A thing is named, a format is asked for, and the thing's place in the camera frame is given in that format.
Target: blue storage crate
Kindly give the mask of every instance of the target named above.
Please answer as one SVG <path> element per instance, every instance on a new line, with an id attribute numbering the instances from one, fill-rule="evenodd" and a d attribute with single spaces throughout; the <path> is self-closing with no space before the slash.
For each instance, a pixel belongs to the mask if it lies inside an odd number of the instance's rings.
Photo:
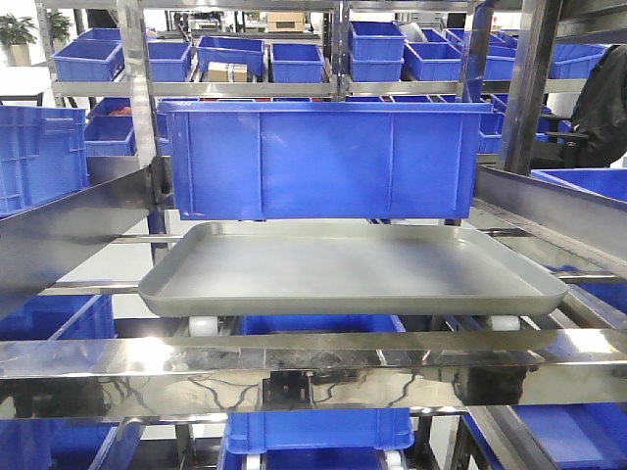
<path id="1" fill-rule="evenodd" d="M 98 102 L 87 115 L 88 119 L 96 116 L 108 116 L 110 113 L 122 108 L 130 107 L 130 98 L 107 97 Z"/>
<path id="2" fill-rule="evenodd" d="M 240 335 L 268 335 L 285 331 L 328 330 L 334 333 L 404 332 L 396 315 L 251 315 L 239 323 Z"/>
<path id="3" fill-rule="evenodd" d="M 0 468 L 48 470 L 51 438 L 46 420 L 0 421 Z"/>
<path id="4" fill-rule="evenodd" d="M 431 27 L 422 27 L 420 30 L 422 31 L 422 34 L 424 34 L 424 37 L 426 37 L 428 42 L 449 42 L 440 31 L 437 31 Z"/>
<path id="5" fill-rule="evenodd" d="M 85 111 L 0 106 L 0 216 L 89 186 Z"/>
<path id="6" fill-rule="evenodd" d="M 324 59 L 314 44 L 272 44 L 270 53 L 273 81 L 277 83 L 319 83 Z"/>
<path id="7" fill-rule="evenodd" d="M 394 103 L 433 103 L 433 100 L 426 95 L 395 95 L 392 101 Z"/>
<path id="8" fill-rule="evenodd" d="M 126 428 L 114 441 L 118 427 L 111 424 L 66 425 L 52 441 L 52 457 L 58 470 L 98 470 L 107 456 L 106 468 L 128 468 L 141 438 L 140 426 Z M 116 452 L 109 452 L 115 445 Z"/>
<path id="9" fill-rule="evenodd" d="M 120 30 L 116 27 L 92 27 L 80 34 L 74 41 L 121 41 Z"/>
<path id="10" fill-rule="evenodd" d="M 264 74 L 265 43 L 260 39 L 202 36 L 196 50 L 201 71 L 207 71 L 209 62 L 222 62 L 246 64 L 253 75 Z"/>
<path id="11" fill-rule="evenodd" d="M 384 103 L 382 96 L 347 96 L 348 103 Z"/>
<path id="12" fill-rule="evenodd" d="M 220 449 L 217 470 L 242 470 L 243 456 Z M 381 470 L 376 449 L 369 447 L 271 450 L 266 470 Z"/>
<path id="13" fill-rule="evenodd" d="M 556 44 L 549 78 L 588 78 L 605 49 L 590 44 Z"/>
<path id="14" fill-rule="evenodd" d="M 486 58 L 486 80 L 510 80 L 513 77 L 513 64 L 516 50 L 510 47 L 491 45 Z"/>
<path id="15" fill-rule="evenodd" d="M 503 113 L 491 113 L 481 117 L 479 126 L 479 153 L 496 154 L 501 146 L 501 133 L 503 129 Z"/>
<path id="16" fill-rule="evenodd" d="M 96 116 L 85 127 L 87 157 L 135 155 L 131 116 Z"/>
<path id="17" fill-rule="evenodd" d="M 192 45 L 187 42 L 150 42 L 148 58 L 154 81 L 187 81 Z"/>
<path id="18" fill-rule="evenodd" d="M 486 103 L 162 106 L 185 219 L 466 217 L 479 118 L 490 112 Z M 429 131 L 416 140 L 420 129 Z"/>
<path id="19" fill-rule="evenodd" d="M 116 41 L 75 41 L 52 56 L 62 81 L 112 81 L 124 68 Z"/>
<path id="20" fill-rule="evenodd" d="M 396 315 L 266 315 L 240 320 L 243 335 L 286 331 L 393 333 L 405 328 Z M 408 408 L 236 413 L 228 418 L 224 442 L 232 453 L 329 447 L 392 449 L 411 446 L 413 430 Z"/>
<path id="21" fill-rule="evenodd" d="M 517 37 L 507 34 L 505 31 L 497 32 L 497 36 L 499 37 L 499 39 L 501 39 L 504 42 L 505 46 L 512 47 L 514 49 L 518 47 Z"/>
<path id="22" fill-rule="evenodd" d="M 448 43 L 413 42 L 405 45 L 405 64 L 418 80 L 457 80 L 461 54 Z"/>
<path id="23" fill-rule="evenodd" d="M 353 81 L 399 81 L 404 60 L 360 61 L 351 55 L 351 78 Z"/>
<path id="24" fill-rule="evenodd" d="M 559 468 L 627 468 L 627 414 L 618 405 L 517 406 L 516 412 Z"/>
<path id="25" fill-rule="evenodd" d="M 532 176 L 627 202 L 627 168 L 534 169 Z"/>
<path id="26" fill-rule="evenodd" d="M 351 22 L 349 47 L 358 61 L 400 61 L 405 39 L 394 23 Z"/>
<path id="27" fill-rule="evenodd" d="M 464 30 L 462 27 L 449 27 L 444 30 L 445 37 L 454 45 L 460 47 L 466 40 L 470 31 Z M 496 34 L 490 34 L 490 45 L 504 47 L 506 42 Z"/>
<path id="28" fill-rule="evenodd" d="M 35 297 L 0 320 L 0 341 L 115 336 L 110 296 Z"/>

